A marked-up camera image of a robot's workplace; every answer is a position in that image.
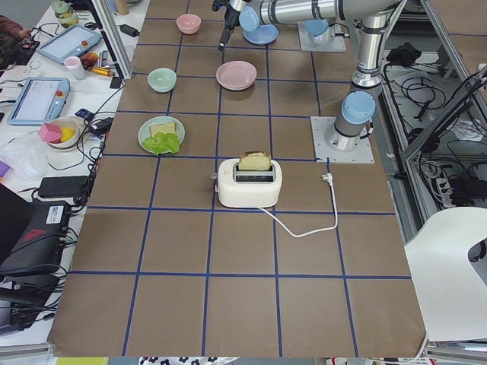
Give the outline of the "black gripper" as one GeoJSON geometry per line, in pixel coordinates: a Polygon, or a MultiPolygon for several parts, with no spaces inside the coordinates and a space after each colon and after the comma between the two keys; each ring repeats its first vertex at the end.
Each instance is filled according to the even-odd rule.
{"type": "Polygon", "coordinates": [[[224,21],[225,25],[218,43],[218,50],[223,52],[233,33],[233,28],[239,25],[239,16],[244,9],[243,0],[214,0],[212,10],[214,12],[225,8],[224,21]]]}

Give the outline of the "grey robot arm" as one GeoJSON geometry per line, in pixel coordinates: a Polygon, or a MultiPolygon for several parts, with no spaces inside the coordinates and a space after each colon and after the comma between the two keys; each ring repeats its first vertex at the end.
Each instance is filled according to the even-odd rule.
{"type": "Polygon", "coordinates": [[[293,24],[303,21],[317,37],[325,33],[332,20],[342,15],[341,1],[213,1],[212,10],[225,10],[224,28],[218,49],[224,50],[235,27],[247,32],[264,24],[293,24]]]}
{"type": "Polygon", "coordinates": [[[376,109],[382,77],[380,66],[387,37],[405,6],[404,1],[230,1],[229,27],[247,31],[264,24],[293,24],[298,21],[360,20],[359,51],[349,94],[341,113],[324,135],[337,151],[355,149],[365,124],[376,109]]]}

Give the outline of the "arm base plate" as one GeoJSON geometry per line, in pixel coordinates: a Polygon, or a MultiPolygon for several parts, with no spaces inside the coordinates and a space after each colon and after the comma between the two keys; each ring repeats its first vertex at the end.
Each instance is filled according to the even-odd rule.
{"type": "Polygon", "coordinates": [[[301,51],[310,52],[345,52],[345,35],[339,24],[334,24],[320,34],[310,33],[304,21],[298,22],[298,34],[301,51]]]}
{"type": "Polygon", "coordinates": [[[359,135],[345,137],[335,129],[335,117],[311,116],[316,162],[373,164],[370,138],[364,127],[359,135]]]}

